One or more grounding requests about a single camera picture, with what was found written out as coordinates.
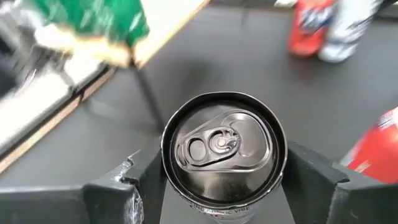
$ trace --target aluminum can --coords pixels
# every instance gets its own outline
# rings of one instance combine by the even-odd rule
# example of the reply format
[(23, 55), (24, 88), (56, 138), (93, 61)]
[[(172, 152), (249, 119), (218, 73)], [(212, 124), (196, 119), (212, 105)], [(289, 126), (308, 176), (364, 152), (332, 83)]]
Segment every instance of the aluminum can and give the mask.
[(337, 13), (318, 53), (326, 62), (339, 63), (356, 51), (383, 0), (339, 0)]
[(335, 14), (335, 0), (298, 0), (289, 38), (289, 52), (309, 57), (322, 47)]
[(398, 183), (398, 108), (385, 112), (341, 160), (385, 184)]
[(249, 221), (280, 186), (287, 159), (275, 114), (236, 92), (207, 93), (183, 105), (167, 123), (161, 146), (175, 191), (218, 223)]

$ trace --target can lid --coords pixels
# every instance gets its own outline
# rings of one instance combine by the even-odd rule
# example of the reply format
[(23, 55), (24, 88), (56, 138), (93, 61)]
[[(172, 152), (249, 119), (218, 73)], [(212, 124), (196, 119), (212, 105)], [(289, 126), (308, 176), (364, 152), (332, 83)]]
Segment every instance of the can lid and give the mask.
[(221, 92), (194, 98), (173, 115), (162, 152), (175, 189), (217, 207), (262, 197), (282, 173), (287, 149), (265, 105), (242, 93)]

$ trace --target red can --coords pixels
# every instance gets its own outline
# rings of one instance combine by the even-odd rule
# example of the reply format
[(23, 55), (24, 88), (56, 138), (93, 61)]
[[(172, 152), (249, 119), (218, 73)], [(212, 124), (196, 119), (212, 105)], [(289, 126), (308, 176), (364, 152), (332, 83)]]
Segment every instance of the red can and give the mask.
[(398, 108), (383, 114), (341, 164), (386, 184), (398, 181)]
[(289, 52), (308, 57), (323, 45), (335, 14), (335, 0), (298, 0), (289, 38)]

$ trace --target pull tab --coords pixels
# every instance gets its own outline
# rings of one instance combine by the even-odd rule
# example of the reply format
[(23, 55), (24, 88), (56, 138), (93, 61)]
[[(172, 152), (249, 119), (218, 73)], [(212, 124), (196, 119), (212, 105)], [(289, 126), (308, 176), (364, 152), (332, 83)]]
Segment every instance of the pull tab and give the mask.
[(240, 145), (241, 137), (233, 128), (221, 126), (199, 133), (193, 133), (181, 139), (182, 164), (186, 168), (205, 167), (234, 156)]

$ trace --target gray floor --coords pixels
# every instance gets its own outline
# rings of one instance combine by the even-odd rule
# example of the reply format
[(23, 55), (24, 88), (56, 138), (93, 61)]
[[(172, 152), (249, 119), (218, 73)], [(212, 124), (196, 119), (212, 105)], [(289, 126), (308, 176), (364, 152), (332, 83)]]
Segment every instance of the gray floor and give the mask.
[[(274, 110), (289, 139), (340, 159), (398, 105), (398, 26), (375, 21), (351, 59), (329, 65), (288, 55), (290, 20), (281, 12), (203, 10), (145, 68), (164, 116), (200, 93), (241, 91)], [(3, 173), (0, 186), (87, 182), (138, 149), (158, 147), (153, 129), (133, 76), (120, 72)], [(273, 197), (255, 223), (292, 223), (283, 192)], [(162, 223), (205, 223), (170, 187), (162, 215)]]

